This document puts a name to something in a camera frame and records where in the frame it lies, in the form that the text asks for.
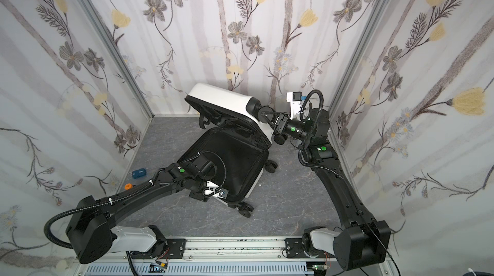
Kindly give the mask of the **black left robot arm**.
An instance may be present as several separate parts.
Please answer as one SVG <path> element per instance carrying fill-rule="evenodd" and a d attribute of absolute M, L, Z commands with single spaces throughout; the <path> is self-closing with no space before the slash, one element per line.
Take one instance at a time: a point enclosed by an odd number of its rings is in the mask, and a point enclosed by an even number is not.
<path fill-rule="evenodd" d="M 158 257 L 167 240 L 154 225 L 125 228 L 120 222 L 151 203 L 184 189 L 203 198 L 220 193 L 227 166 L 218 154 L 205 151 L 161 168 L 147 182 L 96 200 L 79 201 L 76 208 L 47 220 L 44 234 L 53 244 L 74 250 L 81 264 L 93 263 L 111 252 L 140 252 Z"/>

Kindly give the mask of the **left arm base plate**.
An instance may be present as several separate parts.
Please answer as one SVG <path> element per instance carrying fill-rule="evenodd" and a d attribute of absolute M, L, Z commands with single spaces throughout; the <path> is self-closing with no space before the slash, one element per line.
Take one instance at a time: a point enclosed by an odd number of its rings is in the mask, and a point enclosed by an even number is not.
<path fill-rule="evenodd" d="M 182 259 L 186 239 L 159 239 L 147 252 L 131 252 L 132 259 Z"/>

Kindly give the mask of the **white hard-shell suitcase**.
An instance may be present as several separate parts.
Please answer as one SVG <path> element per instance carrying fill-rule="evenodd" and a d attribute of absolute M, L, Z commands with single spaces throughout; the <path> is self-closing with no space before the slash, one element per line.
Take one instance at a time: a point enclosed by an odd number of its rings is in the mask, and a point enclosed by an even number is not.
<path fill-rule="evenodd" d="M 259 121 L 264 106 L 255 97 L 205 83 L 196 84 L 185 98 L 199 113 L 205 133 L 179 159 L 190 163 L 192 179 L 211 181 L 228 190 L 219 199 L 250 218 L 253 206 L 245 202 L 263 172 L 274 173 L 277 162 L 269 158 L 273 130 Z"/>

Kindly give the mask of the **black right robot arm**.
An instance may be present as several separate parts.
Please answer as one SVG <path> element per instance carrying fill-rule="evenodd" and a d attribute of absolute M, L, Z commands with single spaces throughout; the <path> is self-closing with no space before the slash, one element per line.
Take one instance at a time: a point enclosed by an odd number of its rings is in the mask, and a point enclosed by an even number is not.
<path fill-rule="evenodd" d="M 322 92 L 315 89 L 302 102 L 299 119 L 271 107 L 263 107 L 257 113 L 259 121 L 273 129 L 277 142 L 285 137 L 299 140 L 300 164 L 318 176 L 337 211 L 341 230 L 335 232 L 324 227 L 305 230 L 304 251 L 308 256 L 320 252 L 333 255 L 344 271 L 383 263 L 392 258 L 388 249 L 391 229 L 386 221 L 378 221 L 365 207 L 339 169 L 340 160 L 328 138 L 329 113 L 323 104 Z"/>

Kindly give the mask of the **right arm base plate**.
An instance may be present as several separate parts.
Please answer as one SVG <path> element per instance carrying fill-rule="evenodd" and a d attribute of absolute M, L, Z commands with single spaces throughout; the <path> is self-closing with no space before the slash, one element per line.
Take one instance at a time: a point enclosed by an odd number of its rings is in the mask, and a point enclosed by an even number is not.
<path fill-rule="evenodd" d="M 286 238 L 282 255 L 287 259 L 327 259 L 321 250 L 308 250 L 302 238 Z"/>

